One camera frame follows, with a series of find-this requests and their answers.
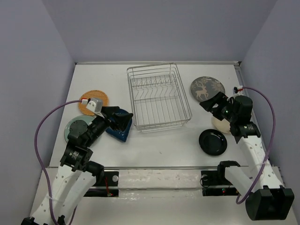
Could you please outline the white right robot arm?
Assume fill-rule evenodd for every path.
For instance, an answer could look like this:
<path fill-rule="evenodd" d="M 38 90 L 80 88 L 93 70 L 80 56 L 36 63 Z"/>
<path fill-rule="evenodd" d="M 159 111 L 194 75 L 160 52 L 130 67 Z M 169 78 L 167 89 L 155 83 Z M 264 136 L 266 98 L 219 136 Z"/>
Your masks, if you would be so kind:
<path fill-rule="evenodd" d="M 230 132 L 250 169 L 251 175 L 247 176 L 236 161 L 221 161 L 216 171 L 217 181 L 230 182 L 237 189 L 236 203 L 245 204 L 251 220 L 285 220 L 294 193 L 284 187 L 268 161 L 260 131 L 251 121 L 253 101 L 243 95 L 227 97 L 219 92 L 200 106 L 218 120 L 225 119 L 230 123 Z"/>

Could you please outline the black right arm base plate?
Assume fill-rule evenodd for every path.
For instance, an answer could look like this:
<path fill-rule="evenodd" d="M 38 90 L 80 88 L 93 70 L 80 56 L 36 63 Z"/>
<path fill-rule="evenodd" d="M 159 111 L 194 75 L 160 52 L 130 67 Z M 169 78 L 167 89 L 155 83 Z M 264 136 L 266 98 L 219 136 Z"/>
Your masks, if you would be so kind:
<path fill-rule="evenodd" d="M 203 196 L 237 196 L 238 190 L 227 180 L 222 180 L 217 170 L 201 171 L 200 185 Z"/>

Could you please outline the cream plate with black patch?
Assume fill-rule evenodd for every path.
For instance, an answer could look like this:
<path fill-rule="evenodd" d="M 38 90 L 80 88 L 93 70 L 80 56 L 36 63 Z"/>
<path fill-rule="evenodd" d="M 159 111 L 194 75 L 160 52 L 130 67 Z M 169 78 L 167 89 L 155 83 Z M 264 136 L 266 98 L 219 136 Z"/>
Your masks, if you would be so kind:
<path fill-rule="evenodd" d="M 215 129 L 217 129 L 218 131 L 220 131 L 221 133 L 224 134 L 230 134 L 230 123 L 223 119 L 223 120 L 219 120 L 215 117 L 211 118 L 211 123 L 212 125 L 215 127 Z"/>

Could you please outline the glossy black plate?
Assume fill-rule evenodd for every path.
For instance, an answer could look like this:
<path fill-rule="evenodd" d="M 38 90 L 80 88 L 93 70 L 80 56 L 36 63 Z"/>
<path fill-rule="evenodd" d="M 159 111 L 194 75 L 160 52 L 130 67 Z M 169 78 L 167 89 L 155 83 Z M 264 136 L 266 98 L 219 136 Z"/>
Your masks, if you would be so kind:
<path fill-rule="evenodd" d="M 204 130 L 198 142 L 203 152 L 213 157 L 222 155 L 227 149 L 226 137 L 215 129 Z"/>

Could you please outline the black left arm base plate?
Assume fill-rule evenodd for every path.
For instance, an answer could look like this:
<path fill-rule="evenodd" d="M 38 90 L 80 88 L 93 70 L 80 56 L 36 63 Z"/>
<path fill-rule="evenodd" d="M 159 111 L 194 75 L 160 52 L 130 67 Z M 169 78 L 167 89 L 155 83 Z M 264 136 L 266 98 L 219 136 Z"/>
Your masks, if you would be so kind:
<path fill-rule="evenodd" d="M 118 197 L 119 171 L 105 171 L 101 180 L 86 192 L 84 197 Z"/>

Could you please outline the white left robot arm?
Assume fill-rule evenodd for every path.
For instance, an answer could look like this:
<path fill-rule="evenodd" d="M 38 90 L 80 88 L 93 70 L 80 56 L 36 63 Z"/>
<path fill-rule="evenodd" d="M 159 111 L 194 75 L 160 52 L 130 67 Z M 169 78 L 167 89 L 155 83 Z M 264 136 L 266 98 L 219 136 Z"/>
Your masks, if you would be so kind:
<path fill-rule="evenodd" d="M 72 224 L 78 203 L 93 185 L 105 177 L 104 166 L 90 160 L 91 145 L 108 129 L 124 132 L 133 114 L 119 113 L 118 106 L 104 106 L 91 123 L 75 120 L 70 124 L 68 142 L 53 181 L 46 173 L 48 193 L 38 209 L 23 219 L 23 225 Z"/>

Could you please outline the grey reindeer pattern plate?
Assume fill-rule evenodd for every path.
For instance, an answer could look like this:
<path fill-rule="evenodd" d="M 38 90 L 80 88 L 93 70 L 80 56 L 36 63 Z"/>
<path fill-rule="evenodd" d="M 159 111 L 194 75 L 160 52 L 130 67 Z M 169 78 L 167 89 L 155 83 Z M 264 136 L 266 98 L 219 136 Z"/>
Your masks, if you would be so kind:
<path fill-rule="evenodd" d="M 198 102 L 209 100 L 219 92 L 225 94 L 223 84 L 219 80 L 209 76 L 196 78 L 190 85 L 190 91 Z"/>

